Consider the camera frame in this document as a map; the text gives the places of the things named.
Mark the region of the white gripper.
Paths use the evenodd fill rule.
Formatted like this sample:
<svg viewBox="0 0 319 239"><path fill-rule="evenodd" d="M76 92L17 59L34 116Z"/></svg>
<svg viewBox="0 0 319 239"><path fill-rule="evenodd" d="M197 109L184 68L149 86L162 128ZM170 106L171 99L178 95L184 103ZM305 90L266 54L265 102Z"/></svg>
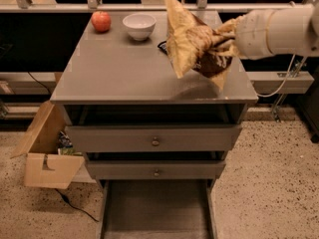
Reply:
<svg viewBox="0 0 319 239"><path fill-rule="evenodd" d="M272 57L267 43L267 32L273 10L253 10L244 16L238 16L222 23L218 34L235 32L235 46L229 50L217 52L221 57L242 57L259 60Z"/></svg>

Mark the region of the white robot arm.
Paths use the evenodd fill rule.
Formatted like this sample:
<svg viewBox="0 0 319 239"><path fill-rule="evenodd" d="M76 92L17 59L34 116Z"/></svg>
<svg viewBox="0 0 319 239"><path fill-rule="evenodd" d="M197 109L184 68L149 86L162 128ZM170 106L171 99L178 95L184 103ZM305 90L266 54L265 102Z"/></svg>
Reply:
<svg viewBox="0 0 319 239"><path fill-rule="evenodd" d="M232 23L230 40L216 49L219 56L259 60L276 55L319 56L319 8L253 10Z"/></svg>

